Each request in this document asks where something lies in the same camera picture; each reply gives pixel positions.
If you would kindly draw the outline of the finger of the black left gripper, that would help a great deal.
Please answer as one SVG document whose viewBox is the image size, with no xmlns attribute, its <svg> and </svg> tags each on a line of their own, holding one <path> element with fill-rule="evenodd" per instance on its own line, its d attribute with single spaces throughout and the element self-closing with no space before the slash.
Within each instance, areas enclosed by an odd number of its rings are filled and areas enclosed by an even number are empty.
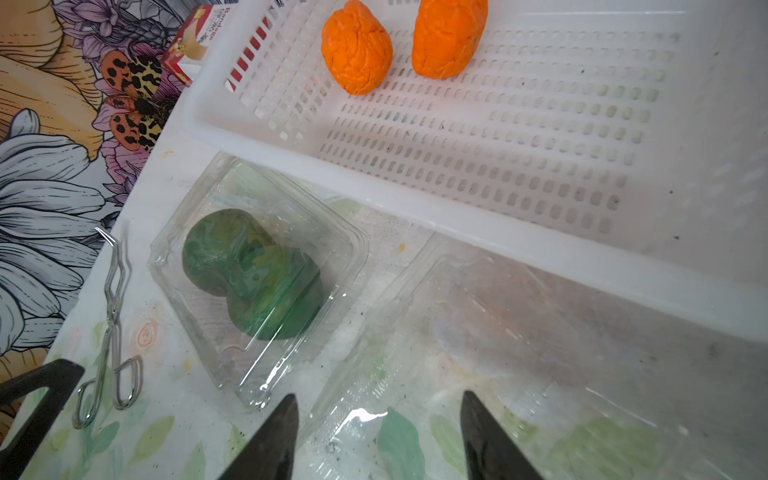
<svg viewBox="0 0 768 480">
<path fill-rule="evenodd" d="M 1 386 L 1 404 L 46 389 L 43 399 L 22 425 L 9 446 L 1 450 L 1 478 L 19 479 L 46 434 L 78 385 L 85 369 L 65 359 L 58 359 L 5 382 Z"/>
</svg>

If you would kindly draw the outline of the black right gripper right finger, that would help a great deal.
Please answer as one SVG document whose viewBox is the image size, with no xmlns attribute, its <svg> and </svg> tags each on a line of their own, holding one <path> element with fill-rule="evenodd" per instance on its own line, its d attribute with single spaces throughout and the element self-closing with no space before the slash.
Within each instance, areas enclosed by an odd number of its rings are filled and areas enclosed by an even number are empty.
<svg viewBox="0 0 768 480">
<path fill-rule="evenodd" d="M 469 479 L 543 479 L 473 391 L 463 393 L 460 424 Z"/>
</svg>

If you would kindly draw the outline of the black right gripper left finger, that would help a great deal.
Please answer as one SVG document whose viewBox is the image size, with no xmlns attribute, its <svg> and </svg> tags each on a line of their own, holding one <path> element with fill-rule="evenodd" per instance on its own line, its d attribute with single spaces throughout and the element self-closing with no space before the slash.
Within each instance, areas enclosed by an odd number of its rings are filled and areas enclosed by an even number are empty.
<svg viewBox="0 0 768 480">
<path fill-rule="evenodd" d="M 295 394 L 288 394 L 219 478 L 291 479 L 298 430 L 298 401 Z"/>
</svg>

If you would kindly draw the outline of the clear clamshell with green fruit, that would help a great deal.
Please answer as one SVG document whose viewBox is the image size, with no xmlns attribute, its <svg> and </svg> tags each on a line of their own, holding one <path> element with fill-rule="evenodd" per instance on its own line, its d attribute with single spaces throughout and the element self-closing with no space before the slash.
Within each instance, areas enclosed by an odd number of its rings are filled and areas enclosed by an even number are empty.
<svg viewBox="0 0 768 480">
<path fill-rule="evenodd" d="M 214 385 L 256 410 L 323 350 L 368 255 L 368 234 L 313 190 L 219 153 L 152 242 L 148 267 Z"/>
</svg>

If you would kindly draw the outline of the orange toy fruit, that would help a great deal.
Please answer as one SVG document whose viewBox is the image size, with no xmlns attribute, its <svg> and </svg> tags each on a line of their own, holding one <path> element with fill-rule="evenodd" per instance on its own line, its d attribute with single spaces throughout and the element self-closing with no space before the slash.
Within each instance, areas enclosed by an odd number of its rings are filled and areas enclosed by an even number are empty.
<svg viewBox="0 0 768 480">
<path fill-rule="evenodd" d="M 393 61 L 389 33 L 358 0 L 347 1 L 322 30 L 321 52 L 338 85 L 348 94 L 363 96 L 386 78 Z"/>
<path fill-rule="evenodd" d="M 472 60 L 489 12 L 487 0 L 423 0 L 415 21 L 412 67 L 429 79 L 461 74 Z"/>
</svg>

